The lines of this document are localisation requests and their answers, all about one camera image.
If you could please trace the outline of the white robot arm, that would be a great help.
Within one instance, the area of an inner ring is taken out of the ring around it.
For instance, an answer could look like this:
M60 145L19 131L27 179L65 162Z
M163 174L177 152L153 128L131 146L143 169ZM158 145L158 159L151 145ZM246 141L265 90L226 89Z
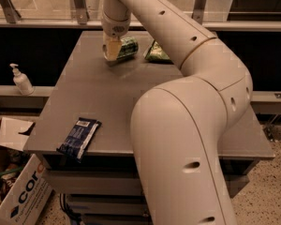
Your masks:
M214 34L167 0L104 0L107 36L135 16L181 71L134 106L130 137L154 225L237 225L218 142L250 106L251 75Z

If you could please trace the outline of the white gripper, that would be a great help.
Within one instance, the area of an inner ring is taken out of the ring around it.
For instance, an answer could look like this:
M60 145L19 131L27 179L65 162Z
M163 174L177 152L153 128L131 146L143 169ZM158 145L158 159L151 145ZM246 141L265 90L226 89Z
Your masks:
M131 13L129 11L102 14L103 53L107 61L115 61L122 48L122 41L119 37L124 36L130 26Z

